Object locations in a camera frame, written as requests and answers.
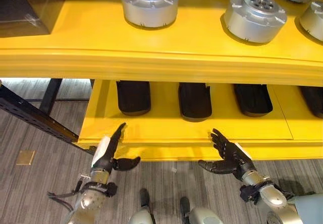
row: yellow shelving unit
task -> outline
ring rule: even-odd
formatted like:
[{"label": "yellow shelving unit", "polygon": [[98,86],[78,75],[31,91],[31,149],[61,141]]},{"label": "yellow shelving unit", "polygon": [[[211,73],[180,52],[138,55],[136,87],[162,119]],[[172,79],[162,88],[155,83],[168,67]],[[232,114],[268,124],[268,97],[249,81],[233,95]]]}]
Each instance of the yellow shelving unit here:
[{"label": "yellow shelving unit", "polygon": [[251,45],[223,27],[229,0],[180,0],[156,31],[130,26],[120,0],[66,0],[51,35],[0,39],[1,76],[322,86],[322,43],[295,23],[308,5],[275,1],[287,24]]},{"label": "yellow shelving unit", "polygon": [[[154,31],[129,25],[121,0],[66,0],[51,35],[0,38],[0,76],[97,79],[77,144],[95,146],[125,121],[118,157],[218,159],[208,139],[215,127],[255,159],[323,158],[323,121],[296,86],[277,86],[323,86],[323,43],[299,26],[308,5],[275,1],[288,21],[271,42],[255,45],[224,27],[229,0],[179,0],[175,23]],[[114,80],[151,81],[151,111],[124,116]],[[209,83],[212,117],[183,120],[177,82]],[[242,115],[232,83],[269,84],[274,111]]]},{"label": "yellow shelving unit", "polygon": [[232,85],[210,84],[210,87],[212,116],[206,121],[192,123],[180,116],[178,83],[151,82],[151,111],[139,117],[129,117],[118,109],[115,81],[97,80],[77,144],[85,149],[96,146],[103,135],[111,135],[119,124],[126,122],[127,128],[116,153],[118,157],[139,155],[143,160],[218,159],[208,136],[212,128],[239,142],[254,159],[323,157],[322,135],[311,137],[310,128],[304,138],[299,138],[299,129],[292,128],[289,121],[303,116],[303,122],[315,127],[316,131],[323,127],[322,119],[310,115],[307,106],[299,103],[303,101],[300,95],[290,98],[296,102],[296,111],[285,112],[284,104],[281,104],[281,100],[288,98],[285,95],[290,90],[292,93],[297,90],[296,86],[284,89],[269,85],[274,110],[261,118],[250,118],[240,113]]}]

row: black glove hand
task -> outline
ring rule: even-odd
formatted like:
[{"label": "black glove hand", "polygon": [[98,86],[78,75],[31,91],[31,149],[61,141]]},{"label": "black glove hand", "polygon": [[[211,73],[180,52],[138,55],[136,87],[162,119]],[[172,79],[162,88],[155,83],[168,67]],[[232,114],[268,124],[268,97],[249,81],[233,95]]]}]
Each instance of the black glove hand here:
[{"label": "black glove hand", "polygon": [[217,129],[211,133],[214,148],[219,151],[223,160],[206,162],[200,160],[198,164],[205,170],[214,174],[233,174],[241,180],[245,172],[256,170],[252,160],[234,143],[221,134]]}]

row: black foot pad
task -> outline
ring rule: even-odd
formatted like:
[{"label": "black foot pad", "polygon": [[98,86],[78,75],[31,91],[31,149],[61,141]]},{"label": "black foot pad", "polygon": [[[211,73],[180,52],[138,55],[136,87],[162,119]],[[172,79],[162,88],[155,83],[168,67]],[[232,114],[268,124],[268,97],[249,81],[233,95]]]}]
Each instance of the black foot pad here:
[{"label": "black foot pad", "polygon": [[204,83],[180,83],[178,98],[184,119],[200,122],[212,115],[210,87]]},{"label": "black foot pad", "polygon": [[273,110],[267,86],[264,84],[235,84],[234,91],[242,114],[262,117]]},{"label": "black foot pad", "polygon": [[145,81],[117,81],[118,105],[128,116],[139,116],[150,111],[150,86]]},{"label": "black foot pad", "polygon": [[149,207],[150,198],[149,198],[148,191],[146,189],[142,188],[139,191],[139,194],[140,194],[141,207],[144,207],[144,206],[148,206]]},{"label": "black foot pad", "polygon": [[181,215],[183,224],[190,224],[188,214],[191,212],[190,201],[187,197],[182,197],[180,200]]},{"label": "black foot pad", "polygon": [[312,114],[323,118],[323,87],[300,86],[299,88]]}]

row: black box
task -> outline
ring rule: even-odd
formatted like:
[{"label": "black box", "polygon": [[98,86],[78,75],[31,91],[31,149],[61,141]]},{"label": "black box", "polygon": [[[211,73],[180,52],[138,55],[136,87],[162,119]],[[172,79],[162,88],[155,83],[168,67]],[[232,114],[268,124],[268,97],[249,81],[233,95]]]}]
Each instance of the black box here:
[{"label": "black box", "polygon": [[0,0],[0,37],[50,34],[64,0]]}]

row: robotic arm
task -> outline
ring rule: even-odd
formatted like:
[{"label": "robotic arm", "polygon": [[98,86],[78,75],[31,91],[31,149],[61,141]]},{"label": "robotic arm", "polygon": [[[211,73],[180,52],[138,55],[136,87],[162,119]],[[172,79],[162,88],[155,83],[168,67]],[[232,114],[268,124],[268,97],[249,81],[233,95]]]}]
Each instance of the robotic arm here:
[{"label": "robotic arm", "polygon": [[211,136],[214,148],[219,151],[223,160],[200,160],[198,164],[202,168],[214,174],[233,174],[237,180],[243,182],[240,197],[245,202],[253,201],[265,208],[268,224],[303,224],[296,208],[287,203],[286,196],[292,197],[291,193],[282,191],[269,178],[262,177],[248,154],[238,144],[230,142],[216,129],[213,129]]},{"label": "robotic arm", "polygon": [[[111,138],[105,136],[101,140],[92,160],[91,175],[89,177],[81,176],[73,192],[63,195],[48,193],[50,199],[64,205],[70,211],[65,224],[94,224],[96,214],[106,198],[114,196],[117,192],[116,184],[108,183],[112,169],[128,171],[139,164],[140,157],[135,159],[114,158],[125,125],[126,123],[121,124]],[[61,198],[77,193],[81,193],[81,195],[77,199],[74,209],[69,203],[61,200]]]}]

